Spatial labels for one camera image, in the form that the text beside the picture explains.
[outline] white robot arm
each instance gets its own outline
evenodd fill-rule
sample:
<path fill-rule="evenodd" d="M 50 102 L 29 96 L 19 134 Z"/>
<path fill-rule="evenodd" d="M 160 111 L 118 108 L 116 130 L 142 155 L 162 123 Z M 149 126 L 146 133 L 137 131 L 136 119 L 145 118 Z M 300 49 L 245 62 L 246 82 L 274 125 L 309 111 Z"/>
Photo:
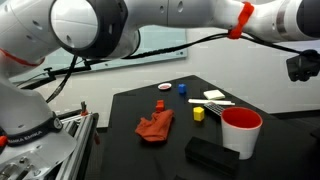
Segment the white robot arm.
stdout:
<path fill-rule="evenodd" d="M 269 42 L 320 38 L 317 0 L 252 6 L 243 32 Z M 53 126 L 55 115 L 43 97 L 16 88 L 10 77 L 32 70 L 61 47 L 88 59 L 127 57 L 139 47 L 139 28 L 147 25 L 230 30 L 243 8 L 233 0 L 7 0 L 0 7 L 0 127 L 10 138 L 0 168 L 39 151 L 50 170 L 75 147 L 74 139 Z M 45 153 L 52 148 L 64 153 Z"/>

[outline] white wall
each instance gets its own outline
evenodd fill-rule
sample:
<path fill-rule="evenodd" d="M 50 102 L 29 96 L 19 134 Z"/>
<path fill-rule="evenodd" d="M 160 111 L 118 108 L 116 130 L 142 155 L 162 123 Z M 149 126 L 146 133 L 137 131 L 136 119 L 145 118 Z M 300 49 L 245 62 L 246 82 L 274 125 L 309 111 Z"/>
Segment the white wall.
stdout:
<path fill-rule="evenodd" d="M 218 32 L 188 30 L 187 39 Z M 75 75 L 50 106 L 64 112 L 86 101 L 90 111 L 100 113 L 99 126 L 107 126 L 115 93 L 194 74 L 269 113 L 320 108 L 320 79 L 292 83 L 285 64 L 291 56 L 243 40 L 212 41 L 189 48 L 186 60 Z M 38 91 L 46 98 L 59 83 Z"/>

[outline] orange cloth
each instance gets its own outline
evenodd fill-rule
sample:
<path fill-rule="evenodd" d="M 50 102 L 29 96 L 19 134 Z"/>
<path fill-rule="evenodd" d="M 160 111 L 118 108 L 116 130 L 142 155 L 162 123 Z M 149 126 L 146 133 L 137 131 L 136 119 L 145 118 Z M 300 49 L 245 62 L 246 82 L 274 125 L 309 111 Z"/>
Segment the orange cloth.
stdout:
<path fill-rule="evenodd" d="M 159 142 L 167 140 L 174 112 L 171 109 L 152 113 L 151 121 L 142 117 L 135 132 L 144 140 Z"/>

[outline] black tabletop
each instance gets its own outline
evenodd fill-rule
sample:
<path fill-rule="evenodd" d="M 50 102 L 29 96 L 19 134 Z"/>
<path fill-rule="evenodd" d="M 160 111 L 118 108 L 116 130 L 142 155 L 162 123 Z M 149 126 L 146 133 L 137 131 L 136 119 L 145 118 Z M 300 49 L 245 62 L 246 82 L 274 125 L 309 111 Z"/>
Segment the black tabletop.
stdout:
<path fill-rule="evenodd" d="M 104 152 L 102 179 L 107 180 L 187 180 L 232 179 L 211 168 L 187 161 L 184 148 L 192 136 L 222 144 L 219 117 L 206 111 L 202 123 L 193 120 L 193 107 L 188 99 L 205 99 L 203 92 L 219 89 L 226 100 L 236 106 L 258 112 L 263 120 L 255 152 L 249 160 L 240 161 L 235 179 L 320 179 L 320 146 L 306 131 L 279 120 L 196 77 L 170 81 L 169 91 L 156 85 L 119 93 L 114 96 L 107 147 Z M 187 94 L 178 93 L 178 84 L 186 84 Z M 174 121 L 168 141 L 162 145 L 143 143 L 135 134 L 141 117 L 150 119 L 157 100 L 173 109 Z"/>

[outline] yellow block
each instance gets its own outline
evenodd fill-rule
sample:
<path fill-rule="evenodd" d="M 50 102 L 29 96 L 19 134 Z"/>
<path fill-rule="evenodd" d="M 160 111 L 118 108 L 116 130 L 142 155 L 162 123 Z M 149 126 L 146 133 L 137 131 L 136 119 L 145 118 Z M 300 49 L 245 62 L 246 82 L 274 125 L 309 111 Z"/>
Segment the yellow block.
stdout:
<path fill-rule="evenodd" d="M 202 121 L 204 119 L 204 109 L 202 107 L 193 108 L 193 119 L 195 121 Z"/>

